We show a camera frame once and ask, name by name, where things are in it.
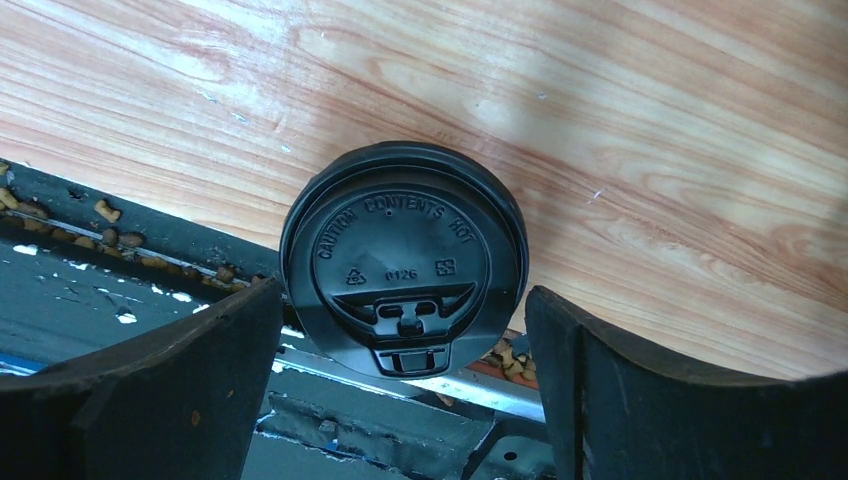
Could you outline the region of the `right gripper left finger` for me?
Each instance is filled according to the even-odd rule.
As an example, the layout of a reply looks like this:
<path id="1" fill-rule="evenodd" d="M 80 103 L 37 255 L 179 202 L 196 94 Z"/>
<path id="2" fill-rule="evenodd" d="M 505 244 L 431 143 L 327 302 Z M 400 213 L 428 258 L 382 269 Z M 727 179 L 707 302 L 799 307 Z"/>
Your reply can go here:
<path id="1" fill-rule="evenodd" d="M 283 324 L 263 280 L 195 314 L 1 380 L 5 479 L 238 479 Z"/>

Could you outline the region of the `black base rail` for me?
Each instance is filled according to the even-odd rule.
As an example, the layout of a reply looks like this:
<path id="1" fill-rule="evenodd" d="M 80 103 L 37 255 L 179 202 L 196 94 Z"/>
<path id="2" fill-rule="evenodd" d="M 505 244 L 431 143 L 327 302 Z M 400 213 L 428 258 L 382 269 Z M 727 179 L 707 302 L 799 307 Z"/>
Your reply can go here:
<path id="1" fill-rule="evenodd" d="M 222 299 L 203 282 L 228 265 L 235 284 L 272 276 L 276 254 L 112 198 L 144 244 L 122 256 L 90 247 L 105 223 L 101 191 L 3 161 L 1 185 L 29 204 L 1 217 L 1 365 L 32 373 L 117 344 Z M 46 217 L 46 232 L 23 220 Z M 485 366 L 443 380 L 374 380 L 318 352 L 292 309 L 259 409 L 248 479 L 551 479 L 536 391 Z"/>

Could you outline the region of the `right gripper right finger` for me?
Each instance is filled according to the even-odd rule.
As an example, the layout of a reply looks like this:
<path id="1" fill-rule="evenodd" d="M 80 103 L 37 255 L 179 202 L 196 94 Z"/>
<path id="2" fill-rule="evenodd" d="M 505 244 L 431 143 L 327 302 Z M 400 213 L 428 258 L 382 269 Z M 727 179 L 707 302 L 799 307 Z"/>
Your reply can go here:
<path id="1" fill-rule="evenodd" d="M 678 353 L 537 286 L 525 323 L 561 479 L 843 479 L 847 375 Z"/>

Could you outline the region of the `black plastic cup lid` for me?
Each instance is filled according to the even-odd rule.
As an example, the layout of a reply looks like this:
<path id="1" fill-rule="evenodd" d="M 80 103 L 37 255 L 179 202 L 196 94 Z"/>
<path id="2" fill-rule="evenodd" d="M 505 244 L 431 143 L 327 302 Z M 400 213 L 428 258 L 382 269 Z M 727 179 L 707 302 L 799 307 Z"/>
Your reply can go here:
<path id="1" fill-rule="evenodd" d="M 322 353 L 364 375 L 433 378 L 505 333 L 527 285 L 526 223 L 487 168 L 431 143 L 349 151 L 291 205 L 280 270 Z"/>

